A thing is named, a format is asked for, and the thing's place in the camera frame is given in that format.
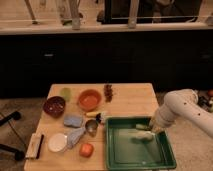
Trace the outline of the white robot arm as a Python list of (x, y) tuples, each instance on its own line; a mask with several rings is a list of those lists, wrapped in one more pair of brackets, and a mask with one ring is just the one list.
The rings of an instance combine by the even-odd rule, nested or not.
[(139, 130), (133, 138), (152, 140), (156, 134), (170, 127), (177, 117), (191, 121), (213, 138), (213, 114), (198, 106), (198, 94), (192, 89), (170, 91), (164, 96), (163, 104), (155, 111), (149, 122), (150, 131)]

